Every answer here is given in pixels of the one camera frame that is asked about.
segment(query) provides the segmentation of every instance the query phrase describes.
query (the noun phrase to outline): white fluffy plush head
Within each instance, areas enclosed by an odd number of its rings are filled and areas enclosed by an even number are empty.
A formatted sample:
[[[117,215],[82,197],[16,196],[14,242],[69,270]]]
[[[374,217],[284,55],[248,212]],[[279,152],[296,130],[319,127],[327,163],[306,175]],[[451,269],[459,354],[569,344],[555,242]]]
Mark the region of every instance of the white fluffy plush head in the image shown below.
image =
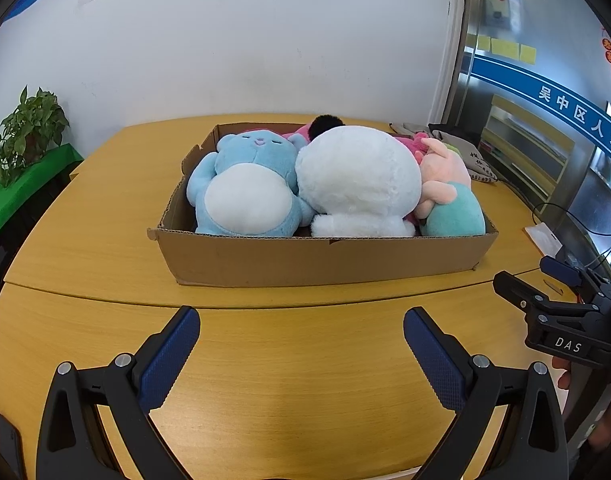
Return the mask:
[[[299,195],[319,213],[403,218],[421,198],[421,171],[394,137],[366,126],[338,126],[301,149]]]

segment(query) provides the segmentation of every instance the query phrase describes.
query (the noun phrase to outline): wooden table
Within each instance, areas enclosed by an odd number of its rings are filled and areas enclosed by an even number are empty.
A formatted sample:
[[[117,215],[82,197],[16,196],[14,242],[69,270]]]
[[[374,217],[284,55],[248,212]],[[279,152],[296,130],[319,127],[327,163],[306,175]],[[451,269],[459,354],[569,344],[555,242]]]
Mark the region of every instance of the wooden table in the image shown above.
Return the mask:
[[[261,308],[402,298],[484,283],[499,270],[516,274],[538,268],[540,255],[522,231],[532,223],[530,211],[503,184],[475,182],[474,192],[499,231],[476,270],[349,286],[178,285],[146,230],[159,222],[180,180],[180,163],[192,146],[217,123],[308,120],[294,115],[218,116],[126,128],[81,165],[26,240],[6,282],[119,303]],[[387,129],[386,124],[367,124]]]
[[[539,271],[523,277],[543,288]],[[420,465],[452,413],[403,338],[403,316],[417,305],[469,352],[498,365],[544,359],[524,346],[522,313],[496,297],[491,283],[370,303],[201,309],[199,342],[152,418],[197,479],[363,479]],[[5,285],[0,412],[19,428],[29,465],[58,364],[105,365],[136,351],[172,314]],[[497,415],[470,478],[483,466]],[[109,426],[126,474],[139,478]]]
[[[56,366],[99,366],[135,351],[170,319],[165,307],[198,307],[202,332],[152,418],[186,468],[210,480],[365,479],[420,465],[451,413],[403,339],[412,306],[426,307],[471,353],[499,365],[546,359],[524,346],[521,313],[490,282],[506,269],[551,297],[573,295],[557,296],[534,270],[540,255],[522,232],[530,211],[501,184],[473,187],[500,232],[476,270],[318,287],[176,284],[146,229],[158,223],[186,153],[217,123],[310,119],[238,115],[132,126],[79,167],[16,256],[0,296],[0,412],[22,433],[30,480]],[[502,415],[467,479],[483,465]],[[139,478],[111,417],[106,422],[127,475]]]

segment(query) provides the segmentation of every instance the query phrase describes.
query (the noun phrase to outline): white wall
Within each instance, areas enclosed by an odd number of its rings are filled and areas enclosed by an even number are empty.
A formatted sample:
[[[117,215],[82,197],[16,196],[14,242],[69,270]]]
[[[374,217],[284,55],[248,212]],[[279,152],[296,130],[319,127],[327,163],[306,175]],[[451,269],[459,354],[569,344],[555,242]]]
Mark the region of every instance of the white wall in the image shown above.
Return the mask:
[[[0,120],[55,92],[89,155],[123,126],[233,112],[440,118],[463,0],[39,0],[0,29]]]

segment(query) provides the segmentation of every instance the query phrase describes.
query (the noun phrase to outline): black fluffy plush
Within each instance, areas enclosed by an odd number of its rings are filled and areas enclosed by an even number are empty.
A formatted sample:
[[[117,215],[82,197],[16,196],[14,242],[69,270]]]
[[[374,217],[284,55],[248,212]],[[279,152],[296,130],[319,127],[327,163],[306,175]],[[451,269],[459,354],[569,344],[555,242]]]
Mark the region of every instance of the black fluffy plush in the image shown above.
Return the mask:
[[[337,126],[345,126],[343,121],[334,115],[320,115],[311,124],[308,135],[310,141],[316,139],[320,134],[324,134]]]

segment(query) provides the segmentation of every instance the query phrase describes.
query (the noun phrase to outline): potted plant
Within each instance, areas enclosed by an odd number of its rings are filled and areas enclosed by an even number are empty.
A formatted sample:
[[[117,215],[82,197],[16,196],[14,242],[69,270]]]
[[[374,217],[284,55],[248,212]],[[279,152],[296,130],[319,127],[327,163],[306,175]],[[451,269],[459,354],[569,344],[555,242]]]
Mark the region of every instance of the potted plant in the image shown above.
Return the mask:
[[[16,110],[0,125],[0,184],[7,187],[43,158],[50,142],[61,145],[63,130],[70,123],[56,95],[39,88],[28,97],[26,86]]]

